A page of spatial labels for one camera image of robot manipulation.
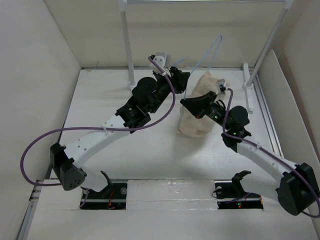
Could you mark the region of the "beige trousers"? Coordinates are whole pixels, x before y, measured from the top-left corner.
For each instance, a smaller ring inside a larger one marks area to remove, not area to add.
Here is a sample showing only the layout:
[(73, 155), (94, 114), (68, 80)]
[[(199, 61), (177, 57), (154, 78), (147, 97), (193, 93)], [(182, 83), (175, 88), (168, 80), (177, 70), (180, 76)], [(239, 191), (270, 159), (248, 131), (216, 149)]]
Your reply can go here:
[[(210, 71), (207, 70), (205, 74), (200, 77), (188, 97), (200, 97), (204, 94), (207, 94), (209, 91), (217, 93), (218, 80), (219, 78), (212, 76)], [(212, 121), (208, 116), (197, 119), (185, 107), (180, 109), (180, 113), (181, 120), (178, 123), (177, 129), (181, 134), (191, 138), (201, 138), (213, 130), (215, 122)]]

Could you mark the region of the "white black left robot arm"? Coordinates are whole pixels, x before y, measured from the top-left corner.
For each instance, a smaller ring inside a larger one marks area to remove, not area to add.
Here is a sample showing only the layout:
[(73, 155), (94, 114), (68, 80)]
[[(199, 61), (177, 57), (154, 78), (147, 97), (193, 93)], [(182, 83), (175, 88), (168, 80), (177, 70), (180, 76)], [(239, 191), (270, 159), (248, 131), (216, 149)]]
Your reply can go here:
[(91, 189), (100, 198), (111, 194), (111, 181), (103, 171), (91, 173), (85, 163), (95, 154), (120, 138), (133, 134), (150, 120), (170, 93), (183, 93), (187, 88), (189, 72), (176, 67), (166, 74), (154, 72), (154, 77), (141, 78), (132, 90), (132, 96), (102, 125), (67, 145), (55, 143), (50, 147), (50, 163), (62, 188), (71, 191), (77, 187)]

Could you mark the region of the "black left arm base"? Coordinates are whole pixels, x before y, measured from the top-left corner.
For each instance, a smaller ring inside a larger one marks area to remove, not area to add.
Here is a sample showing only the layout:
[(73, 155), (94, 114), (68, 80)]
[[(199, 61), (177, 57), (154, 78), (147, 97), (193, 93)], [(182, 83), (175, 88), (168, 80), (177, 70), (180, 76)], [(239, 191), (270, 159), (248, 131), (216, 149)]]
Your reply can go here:
[(82, 190), (79, 207), (82, 210), (125, 210), (128, 182), (116, 180), (108, 186), (106, 192)]

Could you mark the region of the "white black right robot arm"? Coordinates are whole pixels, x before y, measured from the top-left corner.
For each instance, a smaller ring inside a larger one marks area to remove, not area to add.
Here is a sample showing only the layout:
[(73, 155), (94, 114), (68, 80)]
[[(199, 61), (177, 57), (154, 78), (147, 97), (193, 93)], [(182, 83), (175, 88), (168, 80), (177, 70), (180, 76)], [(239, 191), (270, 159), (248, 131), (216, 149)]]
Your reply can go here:
[(297, 164), (281, 158), (254, 142), (245, 129), (249, 124), (247, 110), (240, 105), (220, 105), (216, 93), (208, 93), (180, 101), (193, 117), (204, 116), (222, 127), (222, 140), (226, 147), (246, 157), (273, 178), (273, 183), (254, 181), (252, 172), (243, 170), (231, 179), (231, 191), (240, 198), (255, 193), (277, 201), (293, 216), (305, 212), (313, 203), (320, 203), (320, 190), (313, 168), (307, 163)]

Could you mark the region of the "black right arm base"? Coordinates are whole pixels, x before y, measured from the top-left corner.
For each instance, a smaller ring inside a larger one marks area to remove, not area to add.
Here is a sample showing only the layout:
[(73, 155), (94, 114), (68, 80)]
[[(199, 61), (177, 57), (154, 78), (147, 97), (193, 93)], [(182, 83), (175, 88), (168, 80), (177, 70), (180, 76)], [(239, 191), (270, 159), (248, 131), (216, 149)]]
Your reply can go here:
[(256, 193), (248, 193), (237, 188), (231, 180), (215, 180), (211, 196), (217, 201), (219, 210), (263, 210), (262, 197)]

